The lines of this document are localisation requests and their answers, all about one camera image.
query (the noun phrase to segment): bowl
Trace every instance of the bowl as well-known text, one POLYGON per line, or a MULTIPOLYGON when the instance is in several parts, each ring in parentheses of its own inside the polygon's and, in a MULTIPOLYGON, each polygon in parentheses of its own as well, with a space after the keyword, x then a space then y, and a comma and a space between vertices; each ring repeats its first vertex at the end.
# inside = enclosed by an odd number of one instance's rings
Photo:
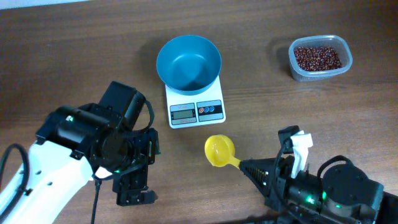
POLYGON ((345 73, 353 64, 353 57, 349 51, 347 43, 336 35, 318 35, 313 37, 304 37, 295 40, 289 47, 290 71, 295 80, 299 82, 316 81, 331 78, 345 73), (341 68, 317 72, 308 72, 297 64, 294 49, 298 47, 332 47, 336 50, 341 62, 341 68))
POLYGON ((162 81, 176 93, 197 95, 206 91, 221 71, 221 54, 208 39, 183 35, 160 50, 156 69, 162 81))

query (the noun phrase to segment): yellow spoon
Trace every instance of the yellow spoon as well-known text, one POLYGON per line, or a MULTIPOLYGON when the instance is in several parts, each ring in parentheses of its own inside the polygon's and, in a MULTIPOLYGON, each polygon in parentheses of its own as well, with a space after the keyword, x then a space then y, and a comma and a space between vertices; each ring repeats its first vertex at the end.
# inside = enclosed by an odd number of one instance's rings
POLYGON ((235 147, 232 140, 222 134, 210 136, 205 143, 205 154, 211 165, 223 167, 226 164, 239 168, 239 159, 235 158, 235 147))

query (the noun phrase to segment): blue bowl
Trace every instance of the blue bowl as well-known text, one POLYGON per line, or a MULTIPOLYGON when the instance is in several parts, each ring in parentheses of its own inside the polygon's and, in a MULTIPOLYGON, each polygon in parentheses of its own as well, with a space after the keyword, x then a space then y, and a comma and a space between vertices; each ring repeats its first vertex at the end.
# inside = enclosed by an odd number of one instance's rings
POLYGON ((167 42, 160 50, 156 69, 163 82, 182 95, 206 91, 221 71, 221 54, 208 39, 183 35, 167 42))

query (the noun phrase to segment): container of beans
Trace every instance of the container of beans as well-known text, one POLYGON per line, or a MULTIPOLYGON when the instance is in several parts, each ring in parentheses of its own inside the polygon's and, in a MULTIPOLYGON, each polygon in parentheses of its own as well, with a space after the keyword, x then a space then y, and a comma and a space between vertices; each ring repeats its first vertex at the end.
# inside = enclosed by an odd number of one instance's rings
POLYGON ((353 57, 347 43, 336 35, 295 40, 289 47, 290 71, 299 82, 334 77, 348 71, 353 57))

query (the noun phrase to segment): scoop handle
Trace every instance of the scoop handle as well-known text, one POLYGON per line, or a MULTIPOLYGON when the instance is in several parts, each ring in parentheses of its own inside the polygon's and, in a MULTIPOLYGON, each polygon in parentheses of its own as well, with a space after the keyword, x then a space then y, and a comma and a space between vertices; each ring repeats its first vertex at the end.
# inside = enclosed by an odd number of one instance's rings
POLYGON ((239 169, 239 164, 241 163, 241 161, 240 161, 239 159, 237 159, 237 158, 231 156, 231 157, 229 158, 229 161, 228 161, 228 162, 229 162, 229 164, 231 164, 232 166, 235 166, 236 168, 239 169))

